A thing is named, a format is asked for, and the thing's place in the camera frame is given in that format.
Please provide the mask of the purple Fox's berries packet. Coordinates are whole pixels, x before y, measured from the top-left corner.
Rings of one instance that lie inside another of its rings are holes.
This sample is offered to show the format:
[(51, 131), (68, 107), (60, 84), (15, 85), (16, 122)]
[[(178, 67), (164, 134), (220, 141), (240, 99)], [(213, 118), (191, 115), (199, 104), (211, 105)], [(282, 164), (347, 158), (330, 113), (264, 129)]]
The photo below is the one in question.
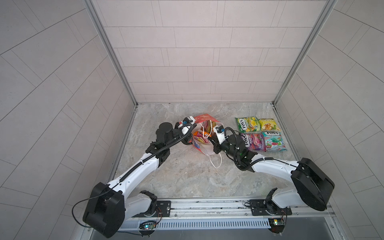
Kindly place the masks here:
[(242, 138), (245, 142), (246, 148), (249, 151), (267, 151), (264, 136), (262, 133), (242, 134)]

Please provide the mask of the red paper gift bag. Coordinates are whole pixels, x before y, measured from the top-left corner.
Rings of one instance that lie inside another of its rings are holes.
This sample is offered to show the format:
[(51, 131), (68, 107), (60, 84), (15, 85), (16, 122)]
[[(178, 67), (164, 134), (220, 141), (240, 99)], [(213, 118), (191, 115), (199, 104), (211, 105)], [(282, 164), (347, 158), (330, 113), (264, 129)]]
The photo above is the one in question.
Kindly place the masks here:
[(202, 154), (209, 157), (211, 164), (215, 169), (218, 169), (223, 162), (221, 154), (220, 164), (216, 167), (211, 159), (211, 156), (215, 154), (214, 144), (210, 142), (211, 139), (217, 136), (215, 127), (222, 127), (223, 124), (217, 119), (213, 118), (209, 114), (203, 114), (195, 117), (195, 124), (197, 125), (193, 130), (193, 146), (199, 150)]

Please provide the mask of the green Fox's candy packet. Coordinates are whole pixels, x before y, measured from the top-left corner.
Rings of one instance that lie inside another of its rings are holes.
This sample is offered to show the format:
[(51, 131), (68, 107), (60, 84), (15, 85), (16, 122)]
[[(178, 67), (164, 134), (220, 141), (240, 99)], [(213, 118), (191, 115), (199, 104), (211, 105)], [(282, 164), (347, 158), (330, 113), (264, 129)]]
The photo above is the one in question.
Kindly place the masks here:
[(257, 133), (262, 130), (259, 119), (256, 116), (235, 118), (239, 132), (243, 134)]

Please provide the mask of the yellow snack packet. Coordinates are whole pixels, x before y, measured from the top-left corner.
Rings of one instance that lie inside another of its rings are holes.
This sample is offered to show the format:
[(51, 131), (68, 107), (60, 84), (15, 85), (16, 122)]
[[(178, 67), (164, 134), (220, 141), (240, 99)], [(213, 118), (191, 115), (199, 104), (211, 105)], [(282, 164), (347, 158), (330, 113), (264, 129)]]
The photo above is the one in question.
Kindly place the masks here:
[(280, 132), (281, 128), (274, 119), (259, 119), (262, 132)]

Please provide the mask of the teal Fox's candy packet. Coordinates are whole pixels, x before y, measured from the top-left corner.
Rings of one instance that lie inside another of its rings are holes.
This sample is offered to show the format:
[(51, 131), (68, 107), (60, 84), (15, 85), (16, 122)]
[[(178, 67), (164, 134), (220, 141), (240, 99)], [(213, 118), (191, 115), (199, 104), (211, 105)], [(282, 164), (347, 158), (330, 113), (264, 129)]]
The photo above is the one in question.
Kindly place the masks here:
[(285, 151), (286, 145), (280, 132), (262, 132), (267, 152)]

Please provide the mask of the orange Fox's candy packet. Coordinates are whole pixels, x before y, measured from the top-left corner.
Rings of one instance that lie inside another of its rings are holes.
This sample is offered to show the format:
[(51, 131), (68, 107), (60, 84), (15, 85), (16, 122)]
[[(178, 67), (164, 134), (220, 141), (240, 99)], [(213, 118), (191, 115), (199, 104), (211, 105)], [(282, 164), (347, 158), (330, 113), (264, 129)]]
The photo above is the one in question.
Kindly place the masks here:
[(197, 124), (197, 130), (193, 133), (193, 139), (202, 144), (208, 144), (209, 137), (213, 133), (213, 122), (212, 120), (204, 121)]

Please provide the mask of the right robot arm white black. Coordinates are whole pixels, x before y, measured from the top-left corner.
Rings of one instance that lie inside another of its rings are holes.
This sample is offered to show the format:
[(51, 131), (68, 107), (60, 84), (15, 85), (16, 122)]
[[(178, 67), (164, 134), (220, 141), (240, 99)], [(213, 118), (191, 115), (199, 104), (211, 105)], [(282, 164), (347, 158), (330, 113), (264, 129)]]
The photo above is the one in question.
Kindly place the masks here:
[(240, 135), (218, 134), (209, 137), (214, 152), (224, 152), (235, 166), (243, 171), (265, 173), (291, 183), (285, 189), (273, 188), (263, 200), (262, 206), (270, 215), (291, 206), (307, 205), (317, 211), (325, 211), (334, 182), (310, 159), (283, 161), (249, 151)]

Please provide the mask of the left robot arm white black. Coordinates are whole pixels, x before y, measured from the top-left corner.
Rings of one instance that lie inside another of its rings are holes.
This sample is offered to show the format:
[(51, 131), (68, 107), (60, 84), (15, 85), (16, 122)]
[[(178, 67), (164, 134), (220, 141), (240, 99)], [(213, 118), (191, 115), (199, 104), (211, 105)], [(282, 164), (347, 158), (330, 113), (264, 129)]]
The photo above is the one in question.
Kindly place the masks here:
[(165, 122), (156, 130), (156, 140), (131, 168), (107, 184), (98, 183), (85, 201), (83, 227), (93, 228), (106, 238), (118, 232), (124, 221), (136, 215), (158, 214), (157, 196), (141, 191), (130, 194), (150, 173), (159, 168), (170, 155), (170, 148), (182, 142), (190, 144), (192, 131), (197, 125), (183, 121), (173, 126)]

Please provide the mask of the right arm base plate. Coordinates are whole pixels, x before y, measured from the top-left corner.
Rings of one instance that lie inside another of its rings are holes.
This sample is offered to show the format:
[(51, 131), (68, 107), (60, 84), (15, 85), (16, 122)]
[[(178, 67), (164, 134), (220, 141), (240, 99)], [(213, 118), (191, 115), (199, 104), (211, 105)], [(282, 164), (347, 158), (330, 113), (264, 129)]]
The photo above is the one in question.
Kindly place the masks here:
[(266, 200), (249, 200), (244, 203), (252, 212), (252, 216), (290, 216), (292, 210), (289, 207), (279, 208), (274, 202)]

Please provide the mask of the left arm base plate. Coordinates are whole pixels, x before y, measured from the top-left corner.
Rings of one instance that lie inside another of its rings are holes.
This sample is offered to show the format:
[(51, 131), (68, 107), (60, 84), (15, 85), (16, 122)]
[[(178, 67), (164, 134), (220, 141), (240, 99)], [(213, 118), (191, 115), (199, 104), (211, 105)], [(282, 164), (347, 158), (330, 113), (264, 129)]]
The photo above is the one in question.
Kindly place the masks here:
[(162, 214), (162, 217), (169, 217), (171, 211), (171, 201), (157, 201), (154, 212), (140, 213), (134, 216), (134, 218), (154, 218), (159, 217)]

